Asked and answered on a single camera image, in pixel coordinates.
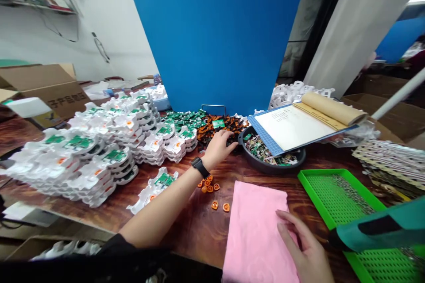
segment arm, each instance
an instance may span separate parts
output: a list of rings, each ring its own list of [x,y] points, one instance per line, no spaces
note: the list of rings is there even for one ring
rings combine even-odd
[[[205,155],[202,157],[202,163],[209,172],[238,145],[237,142],[234,142],[226,147],[226,141],[231,135],[233,133],[226,130],[220,130],[214,134]],[[158,245],[201,180],[201,173],[190,167],[155,200],[152,200],[132,217],[119,233],[128,243],[137,248]]]

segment blue backdrop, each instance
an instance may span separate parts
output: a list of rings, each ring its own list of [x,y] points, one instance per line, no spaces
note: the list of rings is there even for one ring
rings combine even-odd
[[[424,32],[425,17],[397,21],[379,44],[376,54],[388,63],[397,63]]]
[[[299,1],[134,0],[172,108],[267,109]]]

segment hand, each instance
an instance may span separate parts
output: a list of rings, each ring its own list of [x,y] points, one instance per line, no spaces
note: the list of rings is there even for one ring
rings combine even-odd
[[[298,232],[301,239],[302,248],[299,249],[290,236],[287,226],[278,223],[280,236],[294,260],[301,283],[333,283],[325,249],[316,240],[310,229],[303,221],[288,212],[276,210],[276,214],[292,223],[289,224],[289,227],[294,226],[295,232]]]
[[[208,171],[214,169],[236,148],[237,141],[226,147],[227,139],[233,134],[233,132],[227,130],[220,130],[214,134],[202,158],[205,169]]]

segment wooden table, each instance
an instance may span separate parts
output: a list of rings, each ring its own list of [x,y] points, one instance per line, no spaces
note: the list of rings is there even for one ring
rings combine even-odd
[[[42,137],[31,124],[20,118],[0,124],[0,131],[0,155],[27,141]],[[371,186],[369,179],[362,174],[360,163],[351,156],[350,150],[321,144],[312,144],[306,150],[307,160],[302,169],[346,168],[363,184]],[[179,164],[166,160],[163,166],[168,168],[168,172],[178,171],[181,175],[196,156],[199,156],[197,150],[187,154]],[[115,233],[133,216],[126,207],[136,203],[138,194],[147,186],[147,181],[157,175],[158,168],[141,165],[139,174],[131,183],[118,186],[106,202],[96,209],[91,209],[82,202],[42,195],[26,184],[18,186],[9,183],[1,190],[1,194]],[[267,176],[251,168],[242,154],[232,154],[211,173],[214,181],[220,184],[220,190],[203,194],[199,188],[196,189],[189,204],[164,239],[164,243],[171,245],[177,254],[218,268],[223,267],[230,214],[222,209],[214,211],[210,205],[215,199],[220,203],[232,203],[234,183],[238,180],[286,191],[290,211],[300,217],[325,246],[335,280],[358,282],[343,254],[333,251],[327,244],[328,230],[299,182],[297,172],[285,176]]]

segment blue clipboard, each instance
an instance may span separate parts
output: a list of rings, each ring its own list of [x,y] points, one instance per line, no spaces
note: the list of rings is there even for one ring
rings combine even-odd
[[[271,110],[268,110],[268,111],[265,111],[265,112],[262,112],[262,113],[258,113],[258,114],[255,114],[255,115],[249,115],[248,116],[248,120],[249,120],[249,122],[251,123],[251,125],[254,127],[254,129],[255,129],[255,131],[257,132],[257,134],[258,135],[260,135],[260,137],[261,137],[261,139],[262,139],[262,141],[264,142],[264,144],[267,146],[267,148],[269,149],[269,151],[271,152],[271,154],[273,155],[273,156],[278,156],[278,155],[282,155],[283,153],[286,153],[286,152],[289,152],[289,151],[291,151],[291,150],[294,150],[294,149],[298,149],[298,148],[301,148],[301,147],[304,147],[304,146],[307,146],[307,145],[309,145],[309,144],[312,144],[312,143],[314,143],[314,142],[318,142],[319,140],[322,140],[322,139],[326,139],[326,138],[328,138],[328,137],[331,137],[331,136],[334,136],[334,135],[337,135],[337,134],[340,134],[340,133],[342,133],[342,132],[345,132],[345,131],[348,131],[348,130],[352,130],[352,129],[355,129],[355,128],[357,128],[357,127],[359,127],[359,125],[353,125],[353,126],[351,126],[351,127],[349,127],[349,128],[347,128],[347,129],[344,129],[344,130],[338,130],[338,131],[336,131],[335,133],[333,133],[333,134],[329,134],[329,135],[327,135],[327,136],[324,136],[324,137],[322,137],[322,138],[318,138],[318,139],[316,139],[316,140],[313,140],[313,141],[310,141],[310,142],[308,142],[308,143],[305,143],[305,144],[303,144],[303,145],[299,145],[299,146],[297,146],[297,147],[294,147],[294,148],[292,148],[292,149],[289,149],[289,150],[283,150],[282,148],[280,148],[280,146],[274,141],[274,139],[266,132],[266,130],[263,128],[263,126],[261,126],[260,125],[260,123],[259,122],[257,122],[257,120],[255,119],[257,116],[259,116],[259,115],[263,115],[263,114],[265,114],[265,113],[269,113],[269,112],[271,112],[271,111],[275,111],[275,110],[277,110],[277,109],[279,109],[279,108],[284,108],[284,107],[288,107],[288,106],[291,106],[292,104],[289,104],[289,105],[285,105],[285,106],[281,106],[281,107],[278,107],[278,108],[273,108],[273,109],[271,109]]]

